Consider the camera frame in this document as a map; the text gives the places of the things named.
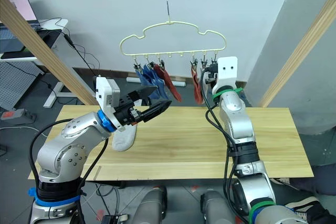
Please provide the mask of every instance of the laptop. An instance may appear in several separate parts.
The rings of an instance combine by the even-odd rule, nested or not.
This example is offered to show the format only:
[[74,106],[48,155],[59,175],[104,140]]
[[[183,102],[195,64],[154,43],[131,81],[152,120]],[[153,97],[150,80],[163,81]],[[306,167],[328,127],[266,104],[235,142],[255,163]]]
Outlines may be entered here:
[[[36,30],[40,24],[29,0],[10,0],[30,26]],[[21,51],[24,45],[0,20],[0,53]]]

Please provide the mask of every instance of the wooden tabletop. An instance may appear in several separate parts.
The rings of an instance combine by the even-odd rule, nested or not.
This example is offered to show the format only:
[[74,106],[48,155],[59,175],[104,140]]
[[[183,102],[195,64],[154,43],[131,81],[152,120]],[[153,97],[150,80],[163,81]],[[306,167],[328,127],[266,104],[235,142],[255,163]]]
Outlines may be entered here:
[[[98,109],[98,106],[65,105],[57,120],[76,118]],[[108,148],[88,180],[223,178],[225,140],[207,122],[205,111],[205,107],[169,107],[151,121],[138,124],[134,144],[125,152],[114,151],[110,137]],[[218,108],[215,113],[219,118]],[[247,113],[269,177],[313,176],[288,108],[247,108]],[[64,125],[54,126],[47,141],[59,134]],[[102,146],[103,142],[92,150],[83,174]]]

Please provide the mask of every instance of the pegboard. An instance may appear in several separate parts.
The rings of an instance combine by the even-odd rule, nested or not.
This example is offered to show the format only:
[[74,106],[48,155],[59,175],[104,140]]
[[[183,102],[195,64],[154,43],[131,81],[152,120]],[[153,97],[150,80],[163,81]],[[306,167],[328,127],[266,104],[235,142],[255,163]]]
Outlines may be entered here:
[[[11,61],[10,64],[35,76],[44,74],[33,62]],[[0,62],[0,107],[6,110],[15,109],[15,104],[36,79],[35,76],[26,74],[10,64]]]

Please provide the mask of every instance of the gray floor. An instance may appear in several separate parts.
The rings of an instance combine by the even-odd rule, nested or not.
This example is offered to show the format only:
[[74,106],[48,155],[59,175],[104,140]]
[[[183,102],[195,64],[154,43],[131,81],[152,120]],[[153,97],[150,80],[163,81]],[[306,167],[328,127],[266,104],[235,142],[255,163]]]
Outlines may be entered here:
[[[83,77],[89,85],[92,85],[90,77]],[[54,86],[57,82],[51,74],[42,77],[44,81]],[[116,80],[122,93],[127,93],[139,88],[139,84],[127,83],[124,79]],[[196,106],[193,99],[193,87],[177,88],[183,101],[176,102],[172,97],[172,106]],[[44,109],[43,104],[50,94],[46,84],[36,81],[17,108],[26,108],[37,114],[37,120],[32,125],[35,128],[42,128],[47,123],[54,122],[62,104],[56,102],[51,109]],[[67,102],[69,98],[61,98],[60,102]],[[0,127],[11,126],[0,122]],[[27,195],[29,188],[34,186],[33,181],[27,180],[30,172],[27,161],[28,147],[30,140],[34,137],[35,131],[28,129],[11,129],[0,131],[0,144],[7,146],[7,153],[0,156],[0,224],[26,223],[32,199]],[[335,129],[329,130],[317,136],[301,135],[301,140],[312,165],[336,163],[336,134]],[[34,155],[43,145],[45,137],[40,137],[35,145]],[[199,211],[200,195],[207,189],[213,188],[222,191],[220,179],[191,179],[191,180],[150,180],[128,182],[125,189],[118,189],[120,196],[118,213],[135,213],[143,196],[157,185],[166,185],[168,191],[168,211],[163,223],[194,223],[203,224],[202,215]],[[101,193],[107,193],[110,186],[101,186]],[[96,195],[96,186],[93,183],[86,183],[84,189],[87,196],[82,198],[83,212],[87,223],[100,223],[99,216],[107,214],[102,200]],[[274,185],[274,190],[279,204],[286,204],[291,201],[301,200],[311,194],[304,191],[296,191],[286,186]],[[105,197],[110,212],[115,210],[116,194],[112,192]],[[319,196],[322,204],[333,214],[336,214],[336,197]]]

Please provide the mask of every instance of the wooden beam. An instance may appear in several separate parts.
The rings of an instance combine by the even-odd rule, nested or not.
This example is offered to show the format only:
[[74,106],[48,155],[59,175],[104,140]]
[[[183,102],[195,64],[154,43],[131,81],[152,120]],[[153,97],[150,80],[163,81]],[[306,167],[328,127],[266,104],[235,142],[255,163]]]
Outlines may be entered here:
[[70,70],[37,35],[9,0],[0,0],[0,20],[84,104],[98,104],[95,98],[71,74]]
[[336,18],[336,0],[327,0],[259,104],[267,107]]

